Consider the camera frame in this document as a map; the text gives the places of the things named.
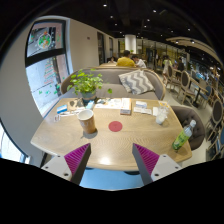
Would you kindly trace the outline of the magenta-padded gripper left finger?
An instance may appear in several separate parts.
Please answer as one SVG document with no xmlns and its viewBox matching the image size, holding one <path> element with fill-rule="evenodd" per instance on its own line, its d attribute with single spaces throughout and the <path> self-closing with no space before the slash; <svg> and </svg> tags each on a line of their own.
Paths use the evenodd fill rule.
<svg viewBox="0 0 224 224">
<path fill-rule="evenodd" d="M 91 154 L 91 144 L 87 143 L 61 156 L 55 156 L 42 169 L 79 185 Z"/>
</svg>

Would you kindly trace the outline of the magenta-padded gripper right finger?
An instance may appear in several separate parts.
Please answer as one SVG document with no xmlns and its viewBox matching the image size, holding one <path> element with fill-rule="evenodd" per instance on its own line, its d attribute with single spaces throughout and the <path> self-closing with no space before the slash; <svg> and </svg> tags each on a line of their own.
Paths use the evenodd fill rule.
<svg viewBox="0 0 224 224">
<path fill-rule="evenodd" d="M 136 143 L 133 144 L 132 154 L 144 185 L 181 170 L 181 167 L 167 154 L 158 155 Z"/>
</svg>

